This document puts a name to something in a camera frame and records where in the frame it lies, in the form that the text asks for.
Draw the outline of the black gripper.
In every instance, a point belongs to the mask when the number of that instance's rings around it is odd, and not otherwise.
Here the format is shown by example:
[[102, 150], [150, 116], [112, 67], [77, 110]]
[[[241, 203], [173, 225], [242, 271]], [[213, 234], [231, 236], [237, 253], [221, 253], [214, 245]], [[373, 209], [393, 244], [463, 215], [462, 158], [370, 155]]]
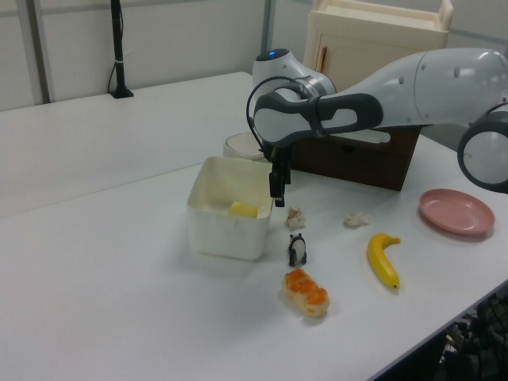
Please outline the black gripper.
[[285, 206], [285, 185], [291, 184], [291, 161], [294, 145], [274, 147], [271, 151], [272, 172], [269, 174], [270, 195], [276, 207]]

